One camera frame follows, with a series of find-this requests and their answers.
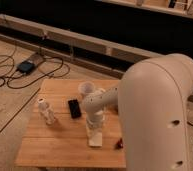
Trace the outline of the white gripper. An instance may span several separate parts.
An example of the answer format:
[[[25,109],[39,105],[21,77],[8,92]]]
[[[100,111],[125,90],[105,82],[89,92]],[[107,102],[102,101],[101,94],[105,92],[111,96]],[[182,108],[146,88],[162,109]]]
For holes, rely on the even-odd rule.
[[[89,131],[87,133],[88,140],[90,142],[98,142],[100,140],[100,130],[103,127],[105,120],[105,115],[103,111],[98,111],[96,113],[89,113],[86,118],[86,125]]]

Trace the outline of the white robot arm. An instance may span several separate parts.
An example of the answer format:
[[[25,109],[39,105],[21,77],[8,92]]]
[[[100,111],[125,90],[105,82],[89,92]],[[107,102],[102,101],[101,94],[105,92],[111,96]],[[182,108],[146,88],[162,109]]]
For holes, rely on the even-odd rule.
[[[82,101],[87,122],[118,105],[127,171],[190,171],[187,100],[193,93],[193,59],[183,54],[142,60],[117,86]]]

